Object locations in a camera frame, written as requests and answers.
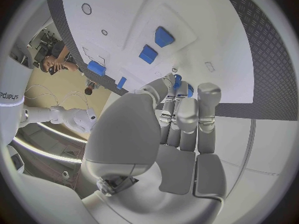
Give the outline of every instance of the smartphone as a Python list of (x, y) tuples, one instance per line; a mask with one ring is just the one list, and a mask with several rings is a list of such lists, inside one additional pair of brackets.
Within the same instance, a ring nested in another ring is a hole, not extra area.
[(49, 68), (49, 73), (50, 73), (50, 75), (53, 76), (56, 72), (57, 72), (57, 70), (54, 71), (54, 66), (52, 66), (52, 67)]

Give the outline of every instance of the blue object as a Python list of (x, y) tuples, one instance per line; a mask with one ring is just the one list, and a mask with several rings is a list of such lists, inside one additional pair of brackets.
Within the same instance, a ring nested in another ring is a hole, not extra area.
[(158, 53), (154, 49), (152, 49), (148, 45), (145, 45), (139, 57), (144, 61), (148, 62), (149, 64), (151, 64), (155, 60), (157, 55)]
[(175, 77), (175, 82), (174, 82), (173, 88), (177, 89), (177, 88), (179, 88), (181, 86), (182, 76), (180, 76), (180, 75), (174, 75), (174, 77)]
[(100, 65), (98, 62), (95, 61), (89, 62), (87, 68), (93, 71), (94, 73), (97, 73), (99, 76), (105, 75), (106, 67)]
[(194, 88), (192, 85), (188, 84), (188, 98), (192, 97), (194, 93)]
[(174, 37), (163, 27), (159, 26), (155, 32), (154, 41), (159, 47), (165, 47), (174, 42)]
[(124, 83), (126, 82), (126, 78), (125, 77), (122, 77), (121, 80), (119, 81), (119, 83), (117, 84), (116, 88), (121, 90), (122, 87), (124, 86)]

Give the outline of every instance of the light strip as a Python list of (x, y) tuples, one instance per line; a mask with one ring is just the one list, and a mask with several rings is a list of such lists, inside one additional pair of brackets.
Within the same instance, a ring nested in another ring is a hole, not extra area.
[(18, 103), (15, 103), (15, 104), (1, 104), (1, 103), (0, 103), (0, 107), (14, 107), (14, 106), (19, 106), (19, 105), (21, 105), (22, 103), (24, 103), (24, 100), (25, 100), (25, 98), (24, 98), (24, 96), (23, 96), (22, 100), (19, 101)]
[(53, 133), (59, 134), (59, 135), (61, 135), (61, 136), (63, 136), (63, 137), (66, 137), (66, 138), (69, 138), (69, 139), (72, 139), (72, 140), (75, 140), (75, 141), (78, 141), (78, 142), (81, 142), (81, 143), (87, 143), (86, 140), (83, 140), (83, 139), (79, 139), (79, 138), (75, 138), (75, 137), (69, 136), (69, 135), (64, 134), (64, 133), (62, 133), (62, 132), (59, 132), (59, 131), (57, 131), (57, 130), (54, 130), (53, 128), (48, 127), (48, 126), (44, 125), (43, 123), (37, 123), (37, 124), (38, 124), (39, 126), (45, 128), (45, 129), (47, 129), (47, 130), (49, 130), (49, 131), (52, 131)]
[(13, 139), (14, 139), (15, 142), (17, 142), (19, 145), (23, 146), (24, 148), (27, 148), (30, 151), (35, 152), (35, 153), (40, 154), (40, 155), (43, 155), (45, 157), (60, 160), (60, 161), (65, 161), (65, 162), (69, 162), (69, 163), (82, 163), (81, 159), (73, 159), (73, 158), (65, 158), (65, 157), (57, 156), (57, 155), (39, 150), (39, 149), (31, 146), (30, 144), (24, 142), (23, 140), (21, 140), (17, 137), (14, 137)]

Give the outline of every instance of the person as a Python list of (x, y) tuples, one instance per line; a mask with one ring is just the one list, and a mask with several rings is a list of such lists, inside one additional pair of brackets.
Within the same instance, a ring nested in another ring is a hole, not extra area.
[(89, 96), (92, 94), (92, 90), (96, 90), (96, 89), (100, 88), (99, 84), (91, 81), (88, 78), (85, 81), (85, 85), (87, 86), (87, 88), (85, 89), (85, 94), (89, 95)]
[(74, 58), (70, 55), (69, 50), (64, 45), (63, 41), (57, 42), (51, 51), (50, 56), (40, 62), (40, 69), (43, 72), (48, 72), (49, 68), (54, 66), (54, 71), (69, 70), (76, 71), (78, 66), (74, 62)]

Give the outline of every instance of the beige floor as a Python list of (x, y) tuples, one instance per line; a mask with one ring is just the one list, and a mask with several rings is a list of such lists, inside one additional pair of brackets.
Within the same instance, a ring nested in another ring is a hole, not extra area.
[[(49, 73), (44, 73), (38, 68), (34, 68), (30, 80), (28, 82), (27, 88), (32, 85), (43, 85), (47, 87), (50, 91), (57, 96), (59, 103), (63, 101), (64, 96), (70, 91), (79, 91), (84, 93), (85, 90), (85, 76), (81, 76), (79, 71), (70, 72), (70, 71), (61, 71), (53, 76)], [(29, 98), (37, 97), (40, 94), (49, 93), (43, 87), (32, 87), (25, 95)], [(91, 96), (86, 96), (88, 105), (90, 108), (93, 108), (97, 117), (100, 116), (102, 109), (110, 95), (111, 91), (101, 87), (98, 90), (94, 90)], [(30, 107), (50, 107), (55, 106), (56, 102), (53, 96), (44, 95), (40, 96), (34, 100), (25, 99), (25, 104)], [(86, 104), (77, 96), (69, 97), (63, 105), (66, 109), (79, 108), (86, 109)], [(52, 128), (55, 128), (58, 131), (64, 133), (71, 133), (68, 128), (64, 125), (54, 125)], [(88, 139), (88, 133), (76, 133), (76, 136)]]

